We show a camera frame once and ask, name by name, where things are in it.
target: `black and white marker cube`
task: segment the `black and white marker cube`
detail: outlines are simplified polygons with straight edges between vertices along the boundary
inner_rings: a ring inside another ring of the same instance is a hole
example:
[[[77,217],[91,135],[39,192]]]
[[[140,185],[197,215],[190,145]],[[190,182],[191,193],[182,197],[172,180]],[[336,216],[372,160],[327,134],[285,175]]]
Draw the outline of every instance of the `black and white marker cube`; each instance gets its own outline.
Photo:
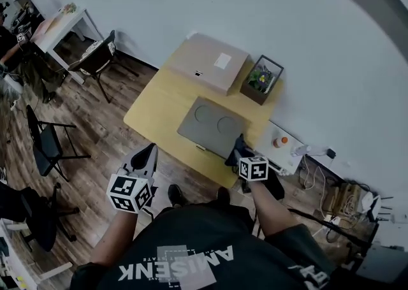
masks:
[[[263,156],[241,157],[239,175],[246,181],[268,179],[268,159]]]
[[[147,178],[112,175],[106,194],[117,210],[137,214],[152,197],[150,187]]]

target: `cardboard box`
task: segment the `cardboard box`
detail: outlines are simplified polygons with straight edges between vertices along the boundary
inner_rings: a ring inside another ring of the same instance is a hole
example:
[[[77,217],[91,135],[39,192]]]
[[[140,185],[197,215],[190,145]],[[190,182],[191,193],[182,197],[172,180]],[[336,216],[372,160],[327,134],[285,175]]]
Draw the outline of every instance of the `cardboard box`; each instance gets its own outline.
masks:
[[[169,58],[168,67],[227,95],[248,53],[200,33],[185,40]]]

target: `wooden planter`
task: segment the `wooden planter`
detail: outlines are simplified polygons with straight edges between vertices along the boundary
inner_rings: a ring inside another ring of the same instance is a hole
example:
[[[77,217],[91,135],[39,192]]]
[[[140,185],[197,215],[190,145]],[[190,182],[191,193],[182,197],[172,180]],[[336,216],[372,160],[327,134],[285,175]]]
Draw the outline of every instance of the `wooden planter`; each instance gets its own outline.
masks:
[[[275,77],[275,80],[272,82],[271,88],[267,93],[261,92],[251,85],[248,84],[248,79],[251,73],[258,67],[258,65],[264,64],[268,70],[272,72],[272,75]],[[244,82],[241,85],[240,92],[250,98],[251,100],[257,102],[258,104],[262,105],[266,99],[268,98],[269,94],[271,93],[273,87],[275,86],[276,82],[278,81],[281,73],[283,72],[283,67],[280,64],[277,64],[275,61],[261,55],[261,57],[256,61],[256,64],[249,72],[247,78],[245,78]]]

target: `circular cutout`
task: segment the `circular cutout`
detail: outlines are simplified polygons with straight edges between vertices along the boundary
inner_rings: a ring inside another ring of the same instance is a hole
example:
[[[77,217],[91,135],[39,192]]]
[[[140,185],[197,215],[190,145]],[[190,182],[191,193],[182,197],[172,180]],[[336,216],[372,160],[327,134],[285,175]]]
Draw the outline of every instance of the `circular cutout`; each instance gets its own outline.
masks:
[[[223,117],[218,120],[217,128],[221,134],[229,134],[235,131],[237,123],[231,117]]]
[[[211,109],[207,105],[201,105],[194,112],[194,116],[198,122],[209,121],[211,119]]]

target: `black chair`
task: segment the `black chair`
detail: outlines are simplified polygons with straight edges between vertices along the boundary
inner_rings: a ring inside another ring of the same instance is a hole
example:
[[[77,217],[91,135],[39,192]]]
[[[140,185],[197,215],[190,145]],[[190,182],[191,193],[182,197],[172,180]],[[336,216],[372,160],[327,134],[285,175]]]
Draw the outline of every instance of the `black chair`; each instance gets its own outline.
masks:
[[[79,208],[60,212],[57,209],[57,190],[61,188],[60,184],[54,186],[52,196],[49,198],[40,197],[40,195],[30,187],[21,191],[16,191],[11,187],[0,183],[1,206],[0,218],[9,219],[15,222],[24,222],[27,224],[31,234],[24,236],[23,240],[29,250],[32,250],[29,242],[36,240],[38,244],[47,252],[54,246],[59,228],[64,236],[71,242],[77,240],[75,235],[69,235],[60,221],[60,217],[77,214]]]
[[[79,156],[72,144],[67,128],[76,128],[76,126],[38,121],[33,109],[29,105],[27,105],[27,120],[31,138],[34,142],[33,154],[40,175],[46,177],[52,168],[54,168],[65,181],[69,182],[62,173],[59,161],[67,159],[88,159],[91,157],[90,155]],[[69,143],[75,153],[74,156],[63,156],[61,144],[59,143],[57,133],[55,132],[55,126],[64,128]]]
[[[79,62],[73,63],[69,66],[68,70],[70,71],[80,71],[81,69],[85,70],[90,74],[90,76],[96,80],[101,89],[106,101],[110,103],[108,96],[105,93],[101,85],[101,74],[104,72],[111,64],[118,64],[119,66],[123,67],[124,69],[128,70],[130,73],[134,74],[134,76],[139,77],[138,73],[130,70],[128,67],[124,66],[119,62],[116,53],[116,47],[111,53],[109,49],[109,43],[112,43],[114,46],[115,41],[115,31],[110,32],[109,36],[99,44],[88,56],[80,60]]]

